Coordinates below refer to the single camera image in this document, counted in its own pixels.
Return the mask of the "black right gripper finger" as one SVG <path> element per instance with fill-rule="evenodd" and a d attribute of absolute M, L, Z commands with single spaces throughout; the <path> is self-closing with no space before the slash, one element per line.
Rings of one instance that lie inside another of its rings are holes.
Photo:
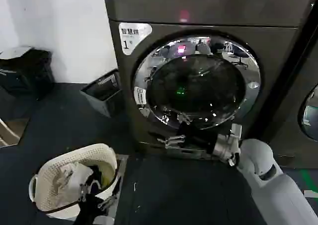
<path fill-rule="evenodd" d="M 192 119 L 185 113 L 183 112 L 179 112 L 177 114 L 177 120 L 179 122 L 179 124 L 181 125 L 182 123 L 186 124 L 186 125 L 190 125 L 192 122 Z"/>
<path fill-rule="evenodd" d="M 157 138 L 157 141 L 164 144 L 165 149 L 179 149 L 180 145 L 185 142 L 185 135 L 172 136 L 168 138 Z"/>

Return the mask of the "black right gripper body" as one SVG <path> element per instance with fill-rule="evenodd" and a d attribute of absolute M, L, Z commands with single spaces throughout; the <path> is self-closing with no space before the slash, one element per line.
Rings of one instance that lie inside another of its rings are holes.
<path fill-rule="evenodd" d="M 178 145 L 181 148 L 197 146 L 204 149 L 208 155 L 212 155 L 218 139 L 218 133 L 209 130 L 201 130 L 192 124 L 181 123 L 178 128 L 178 135 L 184 135 L 184 142 Z"/>

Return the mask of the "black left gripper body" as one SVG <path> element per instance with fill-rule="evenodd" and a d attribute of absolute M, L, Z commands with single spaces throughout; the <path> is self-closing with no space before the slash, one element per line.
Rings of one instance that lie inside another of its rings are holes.
<path fill-rule="evenodd" d="M 97 216 L 102 215 L 98 205 L 102 199 L 96 196 L 86 196 L 86 200 L 79 202 L 80 212 L 74 221 L 74 225 L 92 225 Z"/>

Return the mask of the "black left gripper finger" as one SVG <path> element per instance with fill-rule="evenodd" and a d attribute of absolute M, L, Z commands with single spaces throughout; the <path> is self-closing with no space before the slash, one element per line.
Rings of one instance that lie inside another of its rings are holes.
<path fill-rule="evenodd" d="M 79 194 L 79 203 L 80 202 L 86 202 L 86 196 L 88 194 L 88 185 L 87 184 L 81 184 L 80 185 L 80 194 Z"/>
<path fill-rule="evenodd" d="M 112 206 L 115 201 L 117 200 L 119 191 L 120 191 L 120 184 L 121 184 L 121 177 L 119 176 L 117 179 L 117 182 L 114 186 L 114 189 L 112 191 L 112 194 L 109 198 L 107 198 L 105 201 L 98 204 L 99 209 L 109 209 L 110 206 Z"/>

